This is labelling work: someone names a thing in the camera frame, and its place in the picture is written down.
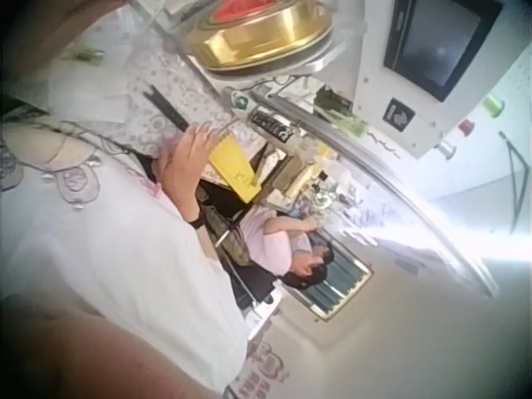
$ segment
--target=round gold container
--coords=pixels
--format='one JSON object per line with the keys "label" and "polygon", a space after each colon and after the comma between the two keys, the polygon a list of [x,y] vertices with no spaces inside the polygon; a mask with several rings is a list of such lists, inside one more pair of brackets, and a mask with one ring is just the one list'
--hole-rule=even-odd
{"label": "round gold container", "polygon": [[231,22],[214,15],[216,2],[187,37],[189,52],[211,71],[234,71],[278,60],[323,39],[332,29],[330,15],[315,0],[278,0],[270,8]]}

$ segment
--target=pink shirt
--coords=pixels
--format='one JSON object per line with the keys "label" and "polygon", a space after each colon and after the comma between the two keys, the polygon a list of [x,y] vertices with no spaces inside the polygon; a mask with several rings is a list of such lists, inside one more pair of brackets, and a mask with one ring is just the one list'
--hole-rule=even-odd
{"label": "pink shirt", "polygon": [[277,217],[273,209],[255,205],[240,222],[249,257],[276,276],[284,276],[292,264],[292,248],[286,231],[264,235],[264,225]]}

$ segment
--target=green button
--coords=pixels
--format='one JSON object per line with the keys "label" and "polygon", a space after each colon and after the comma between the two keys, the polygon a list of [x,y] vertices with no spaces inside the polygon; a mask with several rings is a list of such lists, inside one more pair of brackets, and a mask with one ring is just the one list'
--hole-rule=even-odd
{"label": "green button", "polygon": [[239,110],[244,111],[246,108],[248,108],[249,100],[244,96],[238,96],[234,99],[234,106],[236,106]]}

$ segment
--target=window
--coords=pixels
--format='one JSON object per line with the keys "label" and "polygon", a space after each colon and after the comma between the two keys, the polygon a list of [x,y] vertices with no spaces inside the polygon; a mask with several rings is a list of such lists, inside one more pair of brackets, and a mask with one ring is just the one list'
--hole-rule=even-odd
{"label": "window", "polygon": [[328,265],[327,279],[302,291],[287,290],[322,320],[328,321],[367,283],[373,271],[330,234],[311,233],[309,237],[313,244],[332,242],[334,261]]}

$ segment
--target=red material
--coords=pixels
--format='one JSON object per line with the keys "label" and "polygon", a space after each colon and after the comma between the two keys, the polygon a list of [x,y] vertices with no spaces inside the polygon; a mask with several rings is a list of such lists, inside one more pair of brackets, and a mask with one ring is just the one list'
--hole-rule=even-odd
{"label": "red material", "polygon": [[228,0],[214,13],[214,20],[218,23],[237,21],[264,11],[277,2],[278,0]]}
{"label": "red material", "polygon": [[465,121],[460,123],[458,129],[460,129],[462,133],[464,133],[464,137],[467,137],[475,129],[475,122],[471,122],[466,119]]}

